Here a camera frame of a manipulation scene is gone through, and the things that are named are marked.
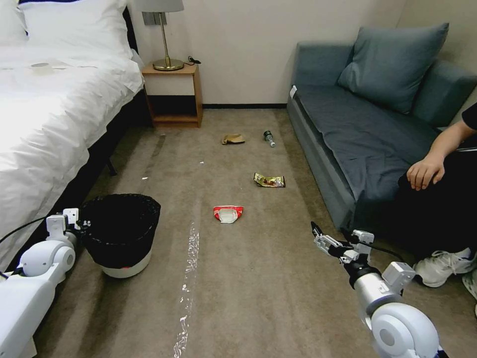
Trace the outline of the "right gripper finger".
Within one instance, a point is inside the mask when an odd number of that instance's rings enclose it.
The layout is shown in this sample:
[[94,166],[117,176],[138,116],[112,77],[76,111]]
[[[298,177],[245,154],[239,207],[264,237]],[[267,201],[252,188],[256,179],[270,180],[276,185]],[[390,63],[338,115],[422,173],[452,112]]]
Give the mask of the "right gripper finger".
[[314,243],[325,254],[338,259],[343,257],[344,253],[349,250],[348,244],[332,237],[315,237]]
[[311,229],[312,235],[314,237],[314,243],[321,250],[329,250],[331,247],[345,248],[347,250],[352,249],[352,246],[348,242],[338,241],[330,235],[325,234],[315,222],[311,222]]

